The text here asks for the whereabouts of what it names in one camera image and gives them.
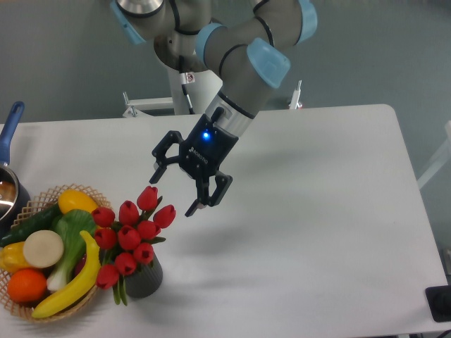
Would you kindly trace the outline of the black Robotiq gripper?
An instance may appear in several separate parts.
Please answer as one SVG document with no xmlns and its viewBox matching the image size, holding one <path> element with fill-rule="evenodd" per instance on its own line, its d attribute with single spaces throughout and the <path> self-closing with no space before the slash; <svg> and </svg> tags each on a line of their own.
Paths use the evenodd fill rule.
<svg viewBox="0 0 451 338">
<path fill-rule="evenodd" d="M 218 170 L 238 139 L 214 126 L 205 114 L 201 116 L 184 141 L 179 131 L 170 130 L 152 150 L 155 158 L 155 172 L 149 183 L 156 184 L 169 165 L 179 163 L 180 168 L 195 179 L 197 189 L 197 198 L 185 212 L 185 216 L 192 216 L 197 210 L 206 206 L 217 206 L 233 182 L 232 176 Z M 179 154 L 167 157 L 168 150 L 174 144 L 180 145 Z M 214 176 L 216 184 L 212 194 L 209 193 L 211 176 Z"/>
</svg>

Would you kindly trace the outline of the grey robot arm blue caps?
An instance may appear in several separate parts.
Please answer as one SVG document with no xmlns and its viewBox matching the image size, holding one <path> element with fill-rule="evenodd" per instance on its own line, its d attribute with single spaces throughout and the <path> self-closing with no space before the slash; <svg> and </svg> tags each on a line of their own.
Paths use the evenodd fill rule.
<svg viewBox="0 0 451 338">
<path fill-rule="evenodd" d="M 253 1 L 241 25 L 215 23 L 210 1 L 112 1 L 128 39 L 141 44 L 166 37 L 179 73 L 200 64 L 222 85 L 187 137 L 168 132 L 153 150 L 156 183 L 170 164 L 196 182 L 192 215 L 221 202 L 233 179 L 220 165 L 290 69 L 283 50 L 311 38 L 317 28 L 310 1 Z"/>
</svg>

